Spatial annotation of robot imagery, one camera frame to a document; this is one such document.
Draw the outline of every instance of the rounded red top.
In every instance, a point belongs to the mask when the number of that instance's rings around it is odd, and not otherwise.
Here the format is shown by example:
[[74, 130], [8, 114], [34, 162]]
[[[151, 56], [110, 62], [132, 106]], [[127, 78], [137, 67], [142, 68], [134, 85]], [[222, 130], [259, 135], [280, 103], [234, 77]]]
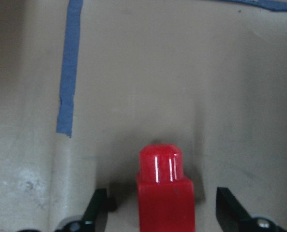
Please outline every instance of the rounded red top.
[[152, 144], [140, 151], [142, 181], [170, 183], [184, 177], [181, 150], [173, 144]]

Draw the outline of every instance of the red block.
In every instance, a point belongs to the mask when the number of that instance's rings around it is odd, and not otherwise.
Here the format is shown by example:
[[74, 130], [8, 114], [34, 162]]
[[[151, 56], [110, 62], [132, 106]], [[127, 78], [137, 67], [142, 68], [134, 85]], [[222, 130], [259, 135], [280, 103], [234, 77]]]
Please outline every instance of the red block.
[[181, 150], [154, 144], [139, 156], [140, 232], [195, 232], [194, 186], [184, 176]]

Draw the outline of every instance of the blue painter's tape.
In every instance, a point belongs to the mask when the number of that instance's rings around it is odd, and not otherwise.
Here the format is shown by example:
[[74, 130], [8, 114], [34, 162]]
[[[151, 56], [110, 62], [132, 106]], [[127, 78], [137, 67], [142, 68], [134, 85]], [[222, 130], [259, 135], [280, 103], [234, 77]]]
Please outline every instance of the blue painter's tape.
[[57, 133], [71, 138], [76, 88], [76, 68], [80, 42], [80, 15], [83, 0], [70, 0], [60, 78], [60, 112], [57, 118]]
[[287, 2], [273, 0], [220, 0], [248, 4], [277, 12], [287, 12]]

